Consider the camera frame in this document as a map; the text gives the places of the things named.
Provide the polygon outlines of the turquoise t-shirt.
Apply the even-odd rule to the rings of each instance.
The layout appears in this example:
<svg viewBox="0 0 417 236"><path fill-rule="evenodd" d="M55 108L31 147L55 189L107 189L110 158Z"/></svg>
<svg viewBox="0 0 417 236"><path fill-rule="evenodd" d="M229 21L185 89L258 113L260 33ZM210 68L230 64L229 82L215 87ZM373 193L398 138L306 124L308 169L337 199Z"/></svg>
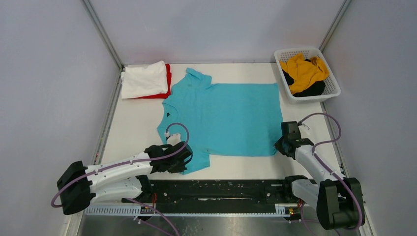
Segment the turquoise t-shirt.
<svg viewBox="0 0 417 236"><path fill-rule="evenodd" d="M210 166L211 155L268 157L276 154L283 121L279 88L273 84L227 84L193 68L172 87L157 127L179 133L193 151L184 174Z"/></svg>

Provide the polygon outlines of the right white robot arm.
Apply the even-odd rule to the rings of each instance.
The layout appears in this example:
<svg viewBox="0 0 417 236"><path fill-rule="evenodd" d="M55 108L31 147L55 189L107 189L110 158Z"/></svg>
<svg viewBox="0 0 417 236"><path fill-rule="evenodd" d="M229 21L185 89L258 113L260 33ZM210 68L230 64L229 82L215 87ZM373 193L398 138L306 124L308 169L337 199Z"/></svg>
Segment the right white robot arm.
<svg viewBox="0 0 417 236"><path fill-rule="evenodd" d="M299 123L281 123L282 136L274 144L276 150L301 164L311 175L284 178L282 196L293 203L301 200L314 208L326 230L356 230L365 223L360 182L348 178L318 156L316 145L301 136Z"/></svg>

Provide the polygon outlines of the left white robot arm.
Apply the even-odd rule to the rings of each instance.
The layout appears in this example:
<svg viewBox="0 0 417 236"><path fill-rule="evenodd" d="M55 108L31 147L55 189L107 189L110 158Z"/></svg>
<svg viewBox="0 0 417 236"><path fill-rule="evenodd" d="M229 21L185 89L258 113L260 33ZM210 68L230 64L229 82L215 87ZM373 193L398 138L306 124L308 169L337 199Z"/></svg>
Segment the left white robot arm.
<svg viewBox="0 0 417 236"><path fill-rule="evenodd" d="M72 215L93 203L135 199L147 202L152 197L148 176L153 173L176 174L185 171L193 156L184 141L176 145L152 145L129 158L107 164L85 166L70 164L57 181L58 193L52 207Z"/></svg>

